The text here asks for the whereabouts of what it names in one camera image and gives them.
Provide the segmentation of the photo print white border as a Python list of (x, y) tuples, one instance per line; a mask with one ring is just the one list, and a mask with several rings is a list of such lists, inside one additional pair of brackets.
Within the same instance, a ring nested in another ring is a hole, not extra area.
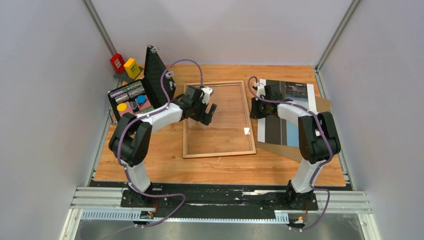
[[(276, 85), (284, 99), (290, 99), (296, 104), (309, 110), (316, 111), (315, 88), (310, 83), (260, 79), (260, 83)], [(299, 130), (296, 124), (280, 119), (276, 116), (267, 116), (257, 121), (257, 141), (288, 147), (299, 146)]]

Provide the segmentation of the wooden picture frame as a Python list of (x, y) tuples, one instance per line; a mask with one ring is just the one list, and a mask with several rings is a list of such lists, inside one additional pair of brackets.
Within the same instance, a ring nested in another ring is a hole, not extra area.
[(256, 154), (245, 83), (242, 80), (207, 82), (213, 89), (210, 104), (216, 104), (211, 123), (191, 118), (182, 124), (184, 159)]

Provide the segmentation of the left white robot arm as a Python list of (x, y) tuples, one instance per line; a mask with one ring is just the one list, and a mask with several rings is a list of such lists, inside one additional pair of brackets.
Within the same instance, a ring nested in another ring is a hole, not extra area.
[(174, 123), (192, 119), (208, 126), (217, 108), (209, 104), (214, 90), (211, 87), (189, 86), (186, 91), (164, 106), (142, 114), (125, 113), (109, 141), (108, 148), (124, 168), (128, 186), (140, 206), (149, 206), (153, 193), (144, 160), (154, 132)]

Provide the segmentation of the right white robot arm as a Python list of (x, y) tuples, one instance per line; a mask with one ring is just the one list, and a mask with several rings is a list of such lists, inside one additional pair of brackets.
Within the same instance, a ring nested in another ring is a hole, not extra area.
[(328, 111), (313, 111), (289, 98), (283, 99), (279, 90), (271, 85), (255, 82), (248, 88), (253, 95), (252, 119), (274, 116), (297, 126), (302, 160), (288, 183), (285, 201), (290, 208), (298, 209), (305, 203), (305, 195), (316, 190), (315, 181), (322, 168), (341, 150), (333, 115)]

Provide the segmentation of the blue round disc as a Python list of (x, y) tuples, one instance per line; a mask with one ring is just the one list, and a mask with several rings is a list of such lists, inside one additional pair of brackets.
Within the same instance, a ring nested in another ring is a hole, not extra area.
[(147, 98), (146, 98), (145, 95), (141, 94), (141, 95), (137, 96), (135, 100), (138, 104), (143, 104), (143, 103), (146, 102)]

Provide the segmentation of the brown cardboard backing sheet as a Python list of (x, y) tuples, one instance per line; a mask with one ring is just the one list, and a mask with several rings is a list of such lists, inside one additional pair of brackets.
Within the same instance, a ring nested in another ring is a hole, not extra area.
[[(329, 112), (331, 109), (331, 101), (329, 99), (315, 96), (315, 103), (319, 112)], [(303, 159), (299, 148), (296, 146), (278, 145), (258, 141), (259, 136), (261, 135), (259, 132), (260, 131), (258, 130), (257, 136), (255, 137), (256, 148), (291, 159), (299, 163)]]

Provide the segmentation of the black open toy case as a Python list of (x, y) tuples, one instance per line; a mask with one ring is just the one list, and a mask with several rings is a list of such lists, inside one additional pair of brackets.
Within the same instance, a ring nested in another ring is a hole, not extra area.
[[(117, 121), (125, 113), (139, 114), (148, 110), (154, 110), (167, 103), (167, 97), (163, 92), (164, 88), (168, 97), (172, 99), (176, 91), (176, 83), (172, 75), (166, 72), (166, 66), (158, 54), (158, 48), (148, 45), (144, 67), (140, 67), (141, 73), (136, 79), (129, 78), (126, 70), (123, 73), (114, 74), (114, 78), (126, 84), (113, 89), (107, 93), (112, 112)], [(142, 104), (136, 102), (139, 95), (145, 95), (146, 101)], [(126, 103), (127, 110), (119, 112), (117, 105)]]

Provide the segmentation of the yellow round disc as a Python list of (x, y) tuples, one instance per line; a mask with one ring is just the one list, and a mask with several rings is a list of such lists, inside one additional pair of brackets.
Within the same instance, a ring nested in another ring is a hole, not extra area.
[(128, 106), (127, 106), (127, 104), (126, 103), (120, 103), (120, 104), (118, 104), (117, 105), (117, 107), (116, 107), (116, 109), (119, 111), (119, 112), (125, 112), (126, 110), (127, 110), (127, 108), (128, 108)]

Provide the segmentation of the yellow toy house block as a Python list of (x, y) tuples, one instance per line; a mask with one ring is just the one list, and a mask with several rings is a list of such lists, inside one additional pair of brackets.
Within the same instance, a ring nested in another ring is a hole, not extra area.
[(129, 58), (125, 63), (124, 63), (124, 69), (128, 75), (128, 77), (130, 79), (135, 80), (141, 73), (140, 67), (137, 64), (137, 61), (135, 58)]

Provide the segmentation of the red toy house block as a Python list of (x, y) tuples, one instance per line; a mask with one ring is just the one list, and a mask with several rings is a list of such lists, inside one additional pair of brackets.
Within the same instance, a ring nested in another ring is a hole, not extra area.
[(124, 64), (125, 61), (123, 59), (123, 56), (120, 53), (116, 53), (115, 55), (113, 55), (109, 62), (111, 63), (113, 69), (115, 70), (116, 73), (118, 74), (122, 74), (125, 70)]

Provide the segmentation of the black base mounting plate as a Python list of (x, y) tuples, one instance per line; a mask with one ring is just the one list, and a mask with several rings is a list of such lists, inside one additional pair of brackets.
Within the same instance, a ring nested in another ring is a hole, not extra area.
[(175, 210), (174, 218), (199, 219), (270, 219), (275, 210), (318, 209), (315, 194), (295, 199), (286, 190), (285, 185), (152, 183), (148, 192), (153, 197), (122, 189), (120, 206), (152, 208), (156, 217)]

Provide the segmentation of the aluminium rail frame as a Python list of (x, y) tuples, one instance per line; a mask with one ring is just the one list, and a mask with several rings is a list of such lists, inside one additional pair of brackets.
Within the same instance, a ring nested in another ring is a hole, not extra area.
[(378, 240), (368, 198), (350, 186), (322, 186), (290, 201), (285, 185), (125, 182), (78, 187), (60, 238)]

